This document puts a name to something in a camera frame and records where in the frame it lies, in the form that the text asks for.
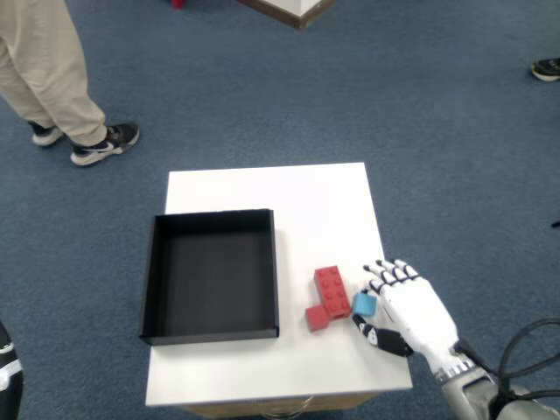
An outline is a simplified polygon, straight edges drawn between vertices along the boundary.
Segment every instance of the black sneaker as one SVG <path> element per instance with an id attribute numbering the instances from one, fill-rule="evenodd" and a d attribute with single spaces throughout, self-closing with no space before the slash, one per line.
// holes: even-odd
<path id="1" fill-rule="evenodd" d="M 560 59 L 542 59 L 531 65 L 533 75 L 541 81 L 560 79 Z"/>
<path id="2" fill-rule="evenodd" d="M 64 133 L 60 131 L 58 127 L 45 129 L 36 122 L 28 121 L 27 123 L 31 125 L 31 129 L 33 130 L 33 137 L 31 140 L 33 141 L 33 144 L 36 144 L 37 146 L 50 146 L 51 144 L 55 144 L 59 138 L 64 136 Z"/>
<path id="3" fill-rule="evenodd" d="M 107 127 L 105 139 L 94 146 L 73 146 L 70 158 L 78 166 L 88 166 L 111 155 L 120 155 L 130 149 L 140 136 L 140 129 L 133 122 Z"/>

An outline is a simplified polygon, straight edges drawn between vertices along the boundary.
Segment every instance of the blue cube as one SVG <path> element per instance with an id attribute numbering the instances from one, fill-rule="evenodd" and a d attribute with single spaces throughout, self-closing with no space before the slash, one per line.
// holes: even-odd
<path id="1" fill-rule="evenodd" d="M 362 317 L 373 317 L 375 315 L 375 307 L 377 299 L 366 293 L 356 293 L 353 297 L 353 315 L 361 315 Z"/>

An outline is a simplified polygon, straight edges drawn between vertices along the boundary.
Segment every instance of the red block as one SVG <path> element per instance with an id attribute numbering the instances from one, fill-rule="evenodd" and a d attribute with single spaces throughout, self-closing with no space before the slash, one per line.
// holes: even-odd
<path id="1" fill-rule="evenodd" d="M 331 319 L 345 318 L 352 313 L 352 306 L 337 266 L 316 269 L 315 284 Z"/>
<path id="2" fill-rule="evenodd" d="M 330 321 L 329 315 L 322 304 L 307 308 L 305 310 L 305 318 L 311 332 L 327 328 Z"/>
<path id="3" fill-rule="evenodd" d="M 175 9 L 183 9 L 185 7 L 185 0 L 171 0 L 171 4 Z"/>

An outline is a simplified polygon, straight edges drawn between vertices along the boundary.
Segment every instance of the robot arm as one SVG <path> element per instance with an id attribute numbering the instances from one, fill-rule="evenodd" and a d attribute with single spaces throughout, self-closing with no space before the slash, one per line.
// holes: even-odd
<path id="1" fill-rule="evenodd" d="M 0 322 L 0 418 L 16 420 L 24 389 L 24 373 L 10 336 Z"/>
<path id="2" fill-rule="evenodd" d="M 367 286 L 378 295 L 378 305 L 396 331 L 376 328 L 357 315 L 354 323 L 373 346 L 401 356 L 423 355 L 459 420 L 560 419 L 535 401 L 500 400 L 503 394 L 489 372 L 461 351 L 465 343 L 430 282 L 406 262 L 377 261 L 364 270 L 372 274 Z M 528 393 L 519 387 L 511 391 Z"/>

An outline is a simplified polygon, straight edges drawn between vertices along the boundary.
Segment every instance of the beige pants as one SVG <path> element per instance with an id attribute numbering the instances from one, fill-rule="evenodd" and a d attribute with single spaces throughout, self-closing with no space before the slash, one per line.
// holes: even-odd
<path id="1" fill-rule="evenodd" d="M 25 120 L 85 146 L 105 138 L 64 0 L 0 0 L 0 95 Z"/>

